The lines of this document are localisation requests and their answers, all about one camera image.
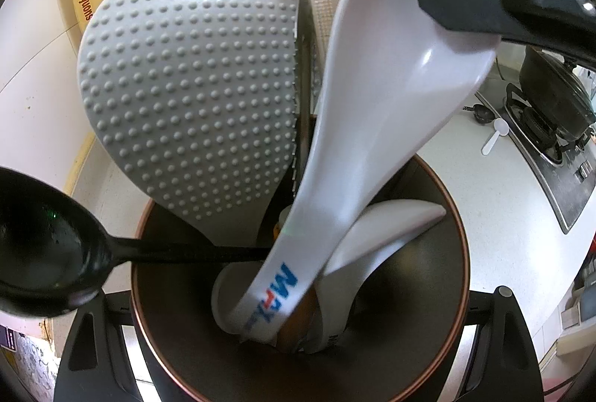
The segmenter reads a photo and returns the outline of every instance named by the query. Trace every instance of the gas stove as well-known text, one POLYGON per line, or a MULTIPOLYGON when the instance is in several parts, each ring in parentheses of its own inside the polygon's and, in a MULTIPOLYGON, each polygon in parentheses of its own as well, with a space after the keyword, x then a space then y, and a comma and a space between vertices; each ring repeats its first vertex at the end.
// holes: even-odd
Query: gas stove
POLYGON ((517 77, 508 74, 507 78, 489 74, 476 95, 509 124, 509 136, 532 168, 566 234, 596 187, 596 159, 589 149, 557 137, 553 125, 543 121, 523 94, 519 96, 517 77))

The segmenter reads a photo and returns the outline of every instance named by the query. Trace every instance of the copper rim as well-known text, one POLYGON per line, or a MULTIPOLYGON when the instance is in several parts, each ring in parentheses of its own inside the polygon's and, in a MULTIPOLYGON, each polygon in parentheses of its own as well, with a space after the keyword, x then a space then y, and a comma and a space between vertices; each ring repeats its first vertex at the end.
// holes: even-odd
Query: copper rim
MULTIPOLYGON (((455 339, 461 333, 464 320, 466 319, 466 311, 468 307, 468 301, 470 297, 470 252, 468 250, 468 239, 466 236, 466 231, 464 229, 464 223, 461 220, 460 212, 455 205, 455 201, 447 191, 444 183, 441 182, 440 178, 437 174, 430 168, 430 166, 422 160, 418 155, 414 155, 413 159, 418 163, 420 167, 426 172, 426 174, 433 180, 436 187, 440 190, 443 198, 447 202, 449 210, 451 211, 455 223, 457 225, 457 229, 460 233, 460 240, 461 240, 461 249, 463 254, 463 271, 464 271, 464 279, 462 283, 462 292, 461 292, 461 300, 460 306, 457 310, 457 315, 455 316, 455 321, 451 330, 449 331, 445 342, 441 346, 439 352, 433 359, 433 361, 426 367, 426 369, 418 376, 418 378, 413 381, 409 387, 405 388, 401 393, 396 395, 394 398, 390 399, 388 402, 399 402, 400 400, 404 400, 405 398, 412 395, 428 378, 434 373, 434 371, 439 367, 439 365, 443 362, 447 353, 453 346, 455 339)), ((139 220, 138 228, 136 230, 136 235, 138 238, 141 237, 141 234, 144 231, 145 224, 147 223, 147 219, 151 210, 153 209, 153 205, 155 202, 150 200, 143 211, 141 219, 139 220)), ((155 340, 151 336, 151 333, 147 327, 147 321, 142 313, 142 307, 139 306, 139 292, 138 292, 138 283, 137 283, 137 275, 136 275, 136 265, 132 265, 132 270, 130 272, 131 277, 131 300, 132 300, 132 309, 136 318, 137 325, 141 330, 145 341, 147 341, 147 345, 149 349, 151 349, 151 353, 156 358, 158 363, 162 366, 163 370, 169 375, 169 377, 182 389, 184 390, 190 397, 193 397, 197 402, 212 402, 210 399, 206 398, 203 394, 199 393, 195 388, 188 385, 180 375, 174 370, 174 368, 169 364, 166 358, 163 356, 161 351, 157 348, 155 340)))

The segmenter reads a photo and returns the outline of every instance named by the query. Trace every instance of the countertop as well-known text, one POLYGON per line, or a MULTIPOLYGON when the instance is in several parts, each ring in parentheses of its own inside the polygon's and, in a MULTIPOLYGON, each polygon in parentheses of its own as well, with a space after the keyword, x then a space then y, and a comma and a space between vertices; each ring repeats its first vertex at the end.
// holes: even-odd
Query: countertop
MULTIPOLYGON (((476 102, 471 96, 466 104, 476 102)), ((499 138, 491 154, 482 155, 492 133, 491 125, 479 125, 472 113, 459 111, 419 155, 445 183, 460 210, 470 245, 470 288, 492 292, 499 285, 509 286, 534 335, 567 291, 594 237, 596 194, 569 234, 563 234, 538 180, 509 137, 499 138)), ((110 234, 122 236, 134 235, 149 200, 97 142, 73 196, 110 234)), ((104 290, 129 289, 129 270, 128 264, 114 270, 104 290)), ((58 352, 69 326, 68 318, 54 322, 58 352)), ((443 400, 453 400, 473 333, 472 327, 464 330, 443 400)))
MULTIPOLYGON (((480 102, 475 96, 466 105, 480 102)), ((488 156, 481 149, 494 133, 473 114, 457 112, 418 154, 444 182, 460 211, 470 248, 470 289, 511 288, 530 335, 564 296, 596 231, 596 192, 576 224, 563 234, 555 213, 511 138, 501 137, 488 156)), ((440 400, 453 400, 474 336, 466 327, 440 400)))

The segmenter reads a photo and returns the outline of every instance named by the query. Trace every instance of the pot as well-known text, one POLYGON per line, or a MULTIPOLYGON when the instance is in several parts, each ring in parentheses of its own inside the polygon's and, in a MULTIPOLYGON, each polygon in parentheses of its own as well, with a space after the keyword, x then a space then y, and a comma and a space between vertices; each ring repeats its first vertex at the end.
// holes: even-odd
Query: pot
POLYGON ((556 58, 526 47, 519 78, 527 100, 566 141, 579 140, 596 122, 583 84, 556 58))
MULTIPOLYGON (((269 242, 276 214, 291 201, 287 180, 261 228, 269 242)), ((367 280, 338 344, 315 355, 240 344, 220 330, 210 295, 223 265, 200 271, 134 265, 135 322, 165 372, 194 400, 212 402, 398 401, 435 372, 446 377, 448 369, 437 369, 451 364, 442 362, 457 348, 469 299, 470 259, 460 215, 445 186, 417 156, 383 196, 430 200, 448 213, 367 280)), ((166 209, 149 204, 138 234, 149 239, 165 233, 207 242, 166 209)))

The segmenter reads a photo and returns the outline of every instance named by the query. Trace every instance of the white ceramic spoon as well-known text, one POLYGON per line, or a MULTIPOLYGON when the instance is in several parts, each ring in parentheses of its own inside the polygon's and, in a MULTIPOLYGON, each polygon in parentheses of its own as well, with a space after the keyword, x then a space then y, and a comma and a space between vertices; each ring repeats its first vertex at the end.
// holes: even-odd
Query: white ceramic spoon
POLYGON ((340 0, 305 175, 229 325, 275 336, 380 187, 479 87, 499 42, 443 29, 417 0, 340 0))
POLYGON ((387 200, 367 207, 315 282, 319 307, 303 345, 305 351, 314 353, 334 345, 346 328, 362 283, 445 213, 443 206, 424 200, 387 200))
MULTIPOLYGON (((424 200, 386 200, 363 211, 315 282, 320 308, 318 321, 309 332, 309 352, 323 349, 329 337, 343 332, 354 297, 367 277, 444 215, 442 206, 424 200)), ((279 225, 283 227, 284 223, 282 212, 279 225)), ((261 262, 235 262, 219 273, 213 284, 211 307, 223 331, 238 333, 226 323, 225 315, 238 302, 261 265, 261 262)))

